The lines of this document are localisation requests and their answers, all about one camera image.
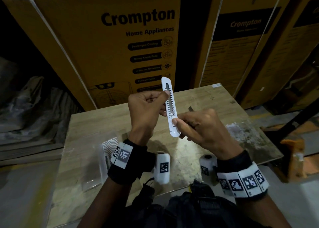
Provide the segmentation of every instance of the hand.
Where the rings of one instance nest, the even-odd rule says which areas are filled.
[[[233,158],[243,151],[213,109],[185,112],[172,122],[181,132],[180,138],[186,136],[188,141],[209,150],[220,160]]]
[[[129,110],[132,130],[129,140],[137,145],[146,146],[152,137],[159,115],[166,116],[165,102],[169,91],[145,91],[129,96]]]

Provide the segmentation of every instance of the forearm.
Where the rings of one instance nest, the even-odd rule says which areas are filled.
[[[237,207],[249,218],[263,226],[273,228],[291,228],[288,221],[267,194],[260,200],[250,201],[245,198],[235,199]]]
[[[100,228],[112,214],[125,207],[131,186],[119,185],[108,178],[78,227]]]

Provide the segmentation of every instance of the black wristband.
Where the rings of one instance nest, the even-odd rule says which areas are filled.
[[[156,155],[147,152],[147,146],[139,146],[126,139],[123,143],[133,147],[126,168],[112,164],[108,171],[108,176],[117,184],[132,184],[136,178],[141,178],[143,172],[150,172],[154,168]]]
[[[253,162],[251,161],[249,154],[246,150],[244,150],[241,154],[237,155],[228,160],[219,160],[217,159],[217,173],[232,173],[232,172],[239,172],[243,169],[249,168]],[[248,197],[248,198],[237,198],[237,199],[248,199],[251,201],[260,200],[266,196],[268,193],[268,189],[258,195]]]

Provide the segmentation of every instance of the table top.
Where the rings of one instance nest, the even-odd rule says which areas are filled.
[[[249,116],[220,84],[208,85],[174,93],[178,113],[213,108],[231,135],[245,148],[253,161],[262,164],[281,158],[283,155],[265,134],[249,120]],[[100,182],[96,148],[101,137],[110,131],[118,140],[127,138],[131,128],[127,104],[74,114],[71,117],[64,152],[61,159],[48,227],[56,227],[79,220],[101,188],[101,185],[86,190],[88,180]],[[188,186],[197,179],[201,181],[199,158],[208,151],[186,138],[174,138],[169,133],[166,117],[159,117],[153,137],[148,142],[148,151],[164,151],[171,156],[170,183],[156,185],[155,194],[163,194]],[[127,205],[139,194],[143,183],[152,177],[144,172],[131,189]]]

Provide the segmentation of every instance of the concrete floor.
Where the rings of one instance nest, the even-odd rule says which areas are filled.
[[[258,126],[283,124],[297,113],[272,116],[263,107],[246,111]],[[306,153],[319,152],[317,132],[302,135]],[[45,227],[54,189],[59,160],[0,168],[0,227]],[[267,166],[260,166],[270,187],[269,194],[292,227],[319,227],[319,174],[298,183],[282,183]],[[212,187],[215,195],[227,197],[220,185]],[[188,188],[155,197],[154,203],[163,206],[175,195]],[[60,226],[75,228],[78,222]]]

